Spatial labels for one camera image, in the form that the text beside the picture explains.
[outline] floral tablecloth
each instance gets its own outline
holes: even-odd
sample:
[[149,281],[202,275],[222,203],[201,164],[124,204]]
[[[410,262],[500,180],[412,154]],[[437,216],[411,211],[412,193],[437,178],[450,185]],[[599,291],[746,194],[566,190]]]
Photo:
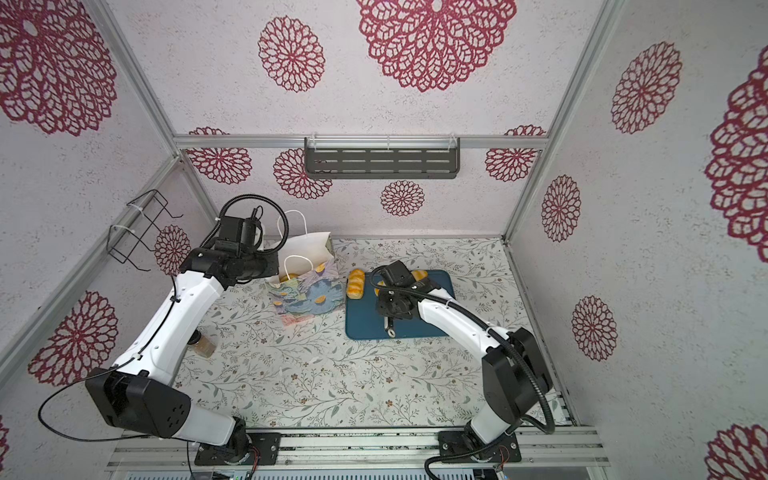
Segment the floral tablecloth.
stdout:
[[[457,300],[503,326],[530,329],[499,239],[334,240],[342,275],[402,260],[450,273]],[[355,341],[344,310],[285,327],[263,280],[229,289],[200,330],[218,344],[187,353],[176,387],[208,409],[249,426],[463,425],[482,406],[482,374],[448,337]],[[556,392],[555,418],[568,425]],[[531,414],[541,418],[534,407]]]

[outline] black cable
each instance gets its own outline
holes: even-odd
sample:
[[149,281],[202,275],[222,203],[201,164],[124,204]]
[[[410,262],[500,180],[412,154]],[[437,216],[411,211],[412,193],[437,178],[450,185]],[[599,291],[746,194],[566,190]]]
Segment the black cable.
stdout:
[[170,306],[168,307],[168,311],[165,313],[165,316],[163,317],[163,321],[160,322],[160,325],[157,326],[157,328],[154,330],[154,333],[152,333],[152,336],[149,337],[149,340],[144,344],[144,346],[141,347],[139,350],[139,355],[146,349],[150,343],[152,343],[152,340],[157,335],[157,332],[160,331],[161,328],[163,328],[163,325],[165,325],[165,320],[168,319],[171,310],[174,309],[174,305],[176,305],[176,302],[180,301],[180,298],[178,296],[178,293],[176,291],[176,278],[173,275],[170,275],[170,281],[174,283],[174,297],[170,299]]
[[[152,342],[152,339],[154,339],[154,337],[157,335],[157,332],[159,332],[159,331],[160,331],[160,329],[161,329],[161,328],[163,327],[163,325],[165,324],[165,320],[167,320],[167,319],[168,319],[168,316],[170,315],[170,312],[171,312],[171,310],[173,310],[173,309],[174,309],[174,305],[175,305],[175,304],[176,304],[176,302],[178,301],[178,297],[177,297],[177,291],[176,291],[176,279],[175,279],[175,278],[174,278],[174,277],[171,275],[171,276],[170,276],[170,280],[171,280],[171,281],[174,283],[174,297],[173,297],[173,298],[171,299],[171,301],[170,301],[170,306],[168,307],[168,311],[165,313],[165,317],[163,317],[163,321],[162,321],[162,322],[160,322],[160,325],[159,325],[159,326],[158,326],[158,327],[155,329],[154,333],[152,333],[152,336],[149,338],[149,340],[147,341],[147,343],[145,343],[145,344],[144,344],[144,346],[142,346],[142,347],[141,347],[141,349],[139,350],[139,353],[142,353],[142,352],[144,351],[144,349],[146,349],[146,348],[149,346],[149,344]],[[51,401],[51,400],[52,400],[52,399],[53,399],[53,398],[54,398],[56,395],[58,395],[59,393],[61,393],[61,392],[64,392],[64,391],[65,391],[66,389],[68,389],[69,387],[71,387],[71,386],[73,386],[73,385],[77,385],[77,384],[78,384],[78,383],[80,383],[80,382],[84,382],[84,381],[86,381],[86,380],[94,379],[94,378],[96,378],[96,377],[98,377],[98,376],[107,375],[108,373],[112,373],[112,372],[114,372],[115,370],[117,370],[117,369],[121,369],[121,368],[123,368],[124,366],[126,366],[128,363],[131,363],[131,362],[133,362],[133,361],[134,361],[134,359],[133,359],[133,358],[130,358],[130,359],[129,359],[129,360],[126,362],[126,363],[123,363],[122,365],[118,365],[118,366],[112,367],[112,368],[110,368],[110,369],[108,369],[108,370],[106,370],[106,371],[104,371],[104,372],[101,372],[101,373],[97,373],[96,375],[91,375],[91,376],[87,376],[87,377],[85,377],[85,378],[83,378],[83,379],[75,380],[74,382],[72,382],[72,383],[69,383],[69,384],[67,384],[67,385],[65,385],[65,386],[63,386],[63,387],[61,387],[59,390],[56,390],[56,391],[55,391],[55,392],[53,392],[53,393],[52,393],[52,394],[51,394],[51,395],[50,395],[50,396],[49,396],[47,399],[45,399],[45,400],[43,401],[43,403],[40,405],[40,408],[38,409],[38,421],[39,421],[39,422],[40,422],[40,423],[41,423],[41,424],[42,424],[42,425],[43,425],[43,426],[44,426],[46,429],[50,430],[51,432],[55,433],[56,435],[59,435],[60,437],[64,437],[65,439],[68,439],[68,440],[75,440],[76,442],[114,442],[114,441],[116,441],[116,440],[125,440],[125,439],[148,439],[148,438],[150,438],[152,435],[131,435],[131,436],[128,436],[128,437],[116,437],[116,438],[112,438],[112,439],[79,439],[78,437],[73,437],[73,436],[71,436],[71,435],[67,435],[66,433],[63,433],[63,432],[59,432],[57,429],[54,429],[54,428],[53,428],[53,427],[51,427],[51,426],[50,426],[48,423],[46,423],[46,422],[45,422],[45,420],[43,420],[43,408],[45,407],[45,405],[46,405],[48,402],[50,402],[50,401]]]
[[[487,334],[490,335],[491,338],[496,340],[504,350],[505,355],[508,358],[511,358],[512,361],[514,361],[515,364],[522,369],[523,373],[525,374],[525,377],[531,383],[534,393],[536,394],[538,404],[540,405],[541,410],[544,413],[544,419],[545,419],[546,425],[542,424],[541,422],[539,422],[537,419],[534,419],[530,415],[521,415],[520,418],[524,419],[526,422],[531,423],[534,427],[536,427],[537,429],[541,430],[542,432],[548,435],[554,433],[554,428],[555,428],[554,416],[552,415],[552,410],[549,407],[549,403],[547,402],[547,398],[545,397],[545,394],[541,391],[541,387],[538,384],[536,375],[531,370],[531,367],[529,367],[528,364],[525,362],[525,359],[523,359],[522,355],[520,355],[517,349],[510,342],[508,342],[506,338],[501,336],[498,332],[496,332],[492,328],[489,328],[490,326],[486,322],[482,321],[482,319],[480,319],[474,313],[472,313],[471,311],[467,310],[463,306],[458,305],[457,303],[451,300],[444,299],[441,296],[430,295],[429,293],[417,292],[409,288],[402,288],[399,286],[389,286],[389,285],[383,285],[383,286],[376,285],[373,277],[384,268],[386,268],[386,266],[378,266],[375,269],[373,269],[373,271],[371,272],[371,277],[369,278],[368,282],[374,288],[377,288],[380,290],[386,288],[387,290],[390,290],[393,292],[400,292],[406,295],[423,298],[425,300],[431,300],[433,302],[441,303],[442,305],[453,308],[454,310],[457,310],[462,315],[469,318],[472,322],[474,322],[480,328],[485,330]],[[383,276],[382,276],[382,280],[384,280],[384,282],[386,283],[386,279]]]
[[52,426],[50,426],[48,423],[46,423],[45,420],[43,420],[43,408],[45,407],[45,404],[50,402],[51,399],[53,399],[59,393],[64,392],[69,387],[71,387],[73,385],[77,385],[80,382],[84,382],[85,380],[94,379],[94,378],[96,378],[98,376],[107,375],[108,373],[112,373],[115,370],[121,369],[124,366],[126,366],[128,363],[131,363],[133,361],[134,361],[134,359],[129,359],[126,363],[123,363],[122,365],[115,366],[115,367],[113,367],[113,368],[111,368],[109,370],[106,370],[104,372],[97,373],[96,375],[87,376],[84,379],[76,380],[76,381],[74,381],[72,383],[69,383],[68,385],[65,385],[65,386],[61,387],[59,390],[56,390],[52,395],[50,395],[47,399],[45,399],[43,401],[43,403],[40,405],[40,408],[38,409],[38,421],[46,429],[50,430],[51,432],[55,433],[56,435],[59,435],[60,437],[64,437],[65,439],[68,439],[68,440],[75,440],[76,442],[114,442],[114,441],[117,441],[117,440],[147,439],[147,438],[151,437],[152,435],[131,435],[131,436],[128,436],[128,437],[115,437],[113,439],[79,439],[78,437],[73,437],[73,436],[67,435],[66,433],[59,432],[57,429],[54,429]]
[[190,462],[190,441],[187,440],[187,467],[190,469],[190,480],[194,480],[194,473],[192,472],[192,462]]
[[465,453],[457,453],[454,455],[437,455],[434,457],[429,457],[424,461],[424,471],[427,472],[427,476],[430,477],[432,480],[442,480],[440,477],[432,473],[432,470],[429,469],[429,466],[435,462],[444,462],[445,460],[458,460],[459,458],[465,458],[465,457],[471,457],[474,455],[477,455],[479,453],[483,453],[486,450],[492,449],[496,445],[502,442],[504,437],[509,435],[511,432],[507,433],[507,431],[503,431],[501,435],[499,435],[495,440],[492,440],[490,443],[487,443],[483,445],[482,447],[478,447],[474,450],[470,450],[469,452]]
[[221,207],[221,211],[219,211],[219,220],[216,220],[216,225],[214,225],[214,228],[205,237],[205,240],[203,240],[203,242],[200,244],[200,247],[206,247],[208,242],[210,242],[216,236],[216,233],[218,233],[219,229],[221,228],[221,219],[227,215],[227,210],[229,210],[230,207],[232,207],[234,204],[242,200],[261,200],[265,204],[272,205],[272,207],[275,210],[277,210],[277,213],[280,215],[280,218],[283,219],[283,229],[284,229],[283,237],[280,239],[280,242],[277,244],[277,246],[274,248],[270,248],[269,250],[257,250],[253,252],[253,254],[269,255],[283,248],[283,245],[285,245],[286,240],[288,240],[288,217],[286,217],[286,214],[285,212],[283,212],[283,209],[280,208],[280,205],[276,204],[270,198],[267,198],[263,195],[256,195],[256,194],[242,194],[227,200],[224,206]]

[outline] red lace flower print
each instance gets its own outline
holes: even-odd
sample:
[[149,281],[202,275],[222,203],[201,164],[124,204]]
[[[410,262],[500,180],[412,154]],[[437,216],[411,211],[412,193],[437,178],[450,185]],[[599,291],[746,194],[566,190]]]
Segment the red lace flower print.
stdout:
[[382,207],[397,217],[407,217],[419,211],[424,204],[424,190],[408,180],[398,180],[384,187]]
[[765,480],[768,478],[768,432],[760,425],[732,425],[707,443],[704,458],[709,480]]
[[749,79],[730,93],[710,141],[710,205],[728,219],[728,235],[754,245],[768,262],[768,46]]
[[[218,128],[196,128],[190,135],[228,135]],[[192,165],[220,184],[238,184],[250,175],[250,156],[245,148],[191,148]]]
[[402,87],[445,90],[488,63],[514,0],[357,0],[360,33],[382,73]]
[[541,202],[541,224],[553,242],[568,238],[581,215],[581,196],[576,182],[568,175],[555,178]]
[[[541,127],[520,125],[507,131],[505,135],[546,135]],[[533,148],[492,148],[485,154],[485,169],[491,177],[505,182],[519,180],[528,176],[531,165],[536,160],[537,151]]]
[[5,454],[8,453],[8,429],[2,424],[0,416],[0,473],[2,473],[2,461],[5,460]]
[[11,120],[78,136],[112,115],[117,71],[80,2],[4,0],[0,52],[0,102]]
[[665,41],[639,54],[616,85],[611,108],[616,128],[633,134],[653,124],[672,101],[682,68],[680,52]]
[[179,266],[190,251],[189,237],[176,225],[165,227],[154,241],[154,259],[166,275],[178,275]]
[[27,370],[40,383],[54,386],[82,379],[109,359],[117,336],[118,318],[109,300],[85,292]]
[[307,91],[326,70],[323,47],[312,30],[295,18],[273,18],[259,39],[261,65],[288,91]]
[[331,180],[313,180],[304,170],[304,150],[292,148],[281,152],[275,159],[273,174],[280,188],[296,198],[319,198],[330,190]]
[[576,304],[571,330],[578,348],[593,360],[606,360],[616,348],[614,314],[595,296],[586,296]]

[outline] floral gift bag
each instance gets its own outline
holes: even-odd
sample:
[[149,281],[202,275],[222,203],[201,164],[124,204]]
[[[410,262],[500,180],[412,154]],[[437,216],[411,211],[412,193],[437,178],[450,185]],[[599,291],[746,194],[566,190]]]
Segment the floral gift bag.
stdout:
[[330,232],[309,233],[306,220],[304,231],[286,241],[278,252],[280,273],[266,280],[270,301],[285,326],[343,305],[344,282],[333,257]]

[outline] cable tie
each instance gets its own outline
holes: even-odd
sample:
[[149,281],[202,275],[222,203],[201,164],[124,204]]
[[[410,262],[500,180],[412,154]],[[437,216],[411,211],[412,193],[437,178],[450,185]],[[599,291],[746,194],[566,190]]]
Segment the cable tie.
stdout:
[[128,231],[129,231],[129,232],[131,232],[133,235],[135,235],[135,234],[136,234],[136,230],[134,230],[134,229],[132,229],[132,228],[128,228],[128,227],[126,227],[125,225],[112,225],[112,228],[122,228],[123,230],[128,230]]

